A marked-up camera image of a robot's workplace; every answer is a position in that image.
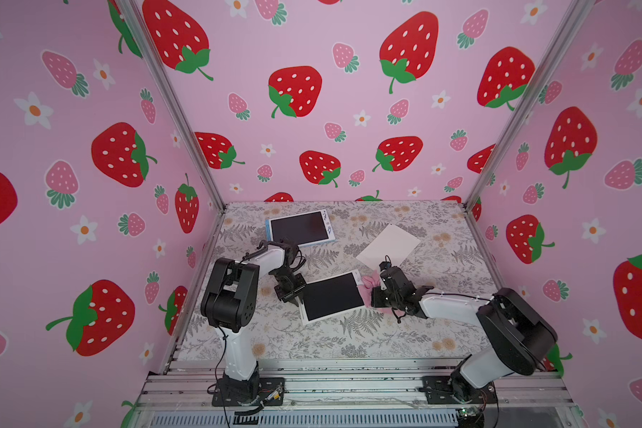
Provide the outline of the pink fluffy cloth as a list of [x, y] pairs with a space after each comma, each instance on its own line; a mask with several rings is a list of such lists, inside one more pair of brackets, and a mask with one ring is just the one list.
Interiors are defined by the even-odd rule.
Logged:
[[358, 285], [358, 291], [362, 298], [363, 303], [369, 309], [376, 310], [383, 314], [391, 314], [392, 311], [389, 308], [374, 308], [371, 304], [372, 292], [374, 289], [381, 290], [383, 287], [382, 280], [380, 278], [380, 273], [375, 270], [369, 276], [362, 276], [361, 284]]

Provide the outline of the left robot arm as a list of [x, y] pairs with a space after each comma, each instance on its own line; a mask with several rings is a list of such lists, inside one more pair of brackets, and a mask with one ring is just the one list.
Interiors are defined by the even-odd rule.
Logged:
[[258, 362], [246, 326], [256, 310], [260, 278], [275, 278], [276, 297], [284, 303], [299, 305], [307, 285], [299, 272], [305, 262], [299, 246], [285, 240], [262, 241], [255, 251], [240, 260], [215, 261], [200, 312], [210, 326], [223, 334], [225, 381], [248, 386], [258, 376]]

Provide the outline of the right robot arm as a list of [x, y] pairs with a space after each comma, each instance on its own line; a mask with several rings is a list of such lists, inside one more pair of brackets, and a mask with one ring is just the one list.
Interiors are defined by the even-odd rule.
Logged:
[[404, 317], [447, 319], [479, 326], [489, 346], [462, 360], [448, 381], [450, 394], [467, 402], [499, 378], [531, 376], [557, 343], [554, 328], [516, 291], [501, 288], [489, 297], [437, 292], [417, 287], [388, 259], [379, 265], [379, 285], [371, 306]]

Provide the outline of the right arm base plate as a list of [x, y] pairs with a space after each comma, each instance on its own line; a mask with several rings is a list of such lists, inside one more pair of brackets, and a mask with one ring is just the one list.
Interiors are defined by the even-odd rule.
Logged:
[[424, 376], [417, 390], [426, 396], [431, 405], [484, 405], [497, 404], [498, 398], [492, 383], [481, 389], [472, 387], [463, 378], [450, 376]]

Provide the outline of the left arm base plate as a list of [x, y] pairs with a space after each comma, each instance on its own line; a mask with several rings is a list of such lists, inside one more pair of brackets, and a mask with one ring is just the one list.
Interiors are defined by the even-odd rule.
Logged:
[[212, 396], [214, 407], [281, 406], [285, 395], [285, 378], [253, 376], [237, 381], [224, 376], [217, 382]]

